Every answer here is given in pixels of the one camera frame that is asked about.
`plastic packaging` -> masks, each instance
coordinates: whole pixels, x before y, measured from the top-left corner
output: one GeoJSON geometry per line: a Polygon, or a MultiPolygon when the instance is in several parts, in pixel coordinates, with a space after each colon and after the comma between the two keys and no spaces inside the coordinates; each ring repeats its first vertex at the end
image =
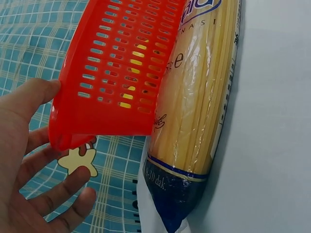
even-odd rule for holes
{"type": "Polygon", "coordinates": [[[189,0],[163,77],[143,175],[168,233],[200,200],[229,99],[241,0],[189,0]]]}

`brand logo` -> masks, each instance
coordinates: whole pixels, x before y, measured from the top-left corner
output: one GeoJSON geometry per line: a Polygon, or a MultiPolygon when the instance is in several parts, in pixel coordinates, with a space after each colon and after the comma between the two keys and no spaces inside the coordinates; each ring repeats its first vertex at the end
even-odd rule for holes
{"type": "Polygon", "coordinates": [[[215,10],[217,7],[219,7],[221,2],[222,0],[189,0],[184,8],[183,15],[180,21],[180,26],[188,23],[189,21],[191,21],[192,19],[198,16],[204,15],[208,12],[215,10]],[[201,12],[197,15],[189,17],[194,9],[202,9],[202,8],[207,8],[207,7],[210,7],[210,8],[204,12],[201,12]]]}

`checkered tablecloth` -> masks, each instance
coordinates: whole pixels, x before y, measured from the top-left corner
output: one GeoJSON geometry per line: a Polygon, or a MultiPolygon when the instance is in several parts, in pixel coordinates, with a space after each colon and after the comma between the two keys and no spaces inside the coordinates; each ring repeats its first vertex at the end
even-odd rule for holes
{"type": "MultiPolygon", "coordinates": [[[[0,0],[0,95],[27,79],[57,79],[70,40],[87,0],[0,0]]],[[[30,130],[46,126],[51,103],[39,108],[30,130]]],[[[75,233],[140,232],[136,183],[144,137],[98,137],[93,165],[98,176],[86,184],[97,191],[91,214],[75,233]]],[[[57,161],[39,172],[21,190],[31,198],[67,176],[57,161]]],[[[77,196],[46,216],[51,220],[65,211],[77,196]]]]}

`red strainer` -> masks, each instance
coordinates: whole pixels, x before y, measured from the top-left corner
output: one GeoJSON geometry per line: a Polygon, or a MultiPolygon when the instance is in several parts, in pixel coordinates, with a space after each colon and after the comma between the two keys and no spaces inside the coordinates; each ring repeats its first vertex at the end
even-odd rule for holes
{"type": "Polygon", "coordinates": [[[50,141],[72,149],[94,135],[149,135],[184,0],[90,0],[66,55],[50,141]]]}

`finger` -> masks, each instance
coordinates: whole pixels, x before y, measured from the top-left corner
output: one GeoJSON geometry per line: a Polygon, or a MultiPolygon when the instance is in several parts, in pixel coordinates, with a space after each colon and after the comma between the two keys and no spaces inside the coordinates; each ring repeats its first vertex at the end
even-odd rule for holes
{"type": "Polygon", "coordinates": [[[41,216],[48,215],[61,204],[67,201],[72,195],[80,190],[80,188],[89,180],[89,170],[82,166],[76,169],[67,178],[49,190],[29,200],[29,203],[37,210],[41,216]]]}
{"type": "Polygon", "coordinates": [[[30,79],[14,92],[3,96],[0,107],[16,113],[28,123],[40,105],[54,98],[60,89],[58,80],[30,79]]]}
{"type": "Polygon", "coordinates": [[[33,151],[34,149],[47,144],[49,142],[48,127],[43,127],[29,133],[28,143],[25,154],[33,151]]]}
{"type": "Polygon", "coordinates": [[[95,190],[89,187],[85,188],[67,211],[49,223],[51,228],[57,233],[72,232],[89,215],[95,200],[95,190]]]}
{"type": "Polygon", "coordinates": [[[15,188],[20,190],[34,175],[59,156],[59,152],[47,146],[23,159],[17,173],[15,188]]]}

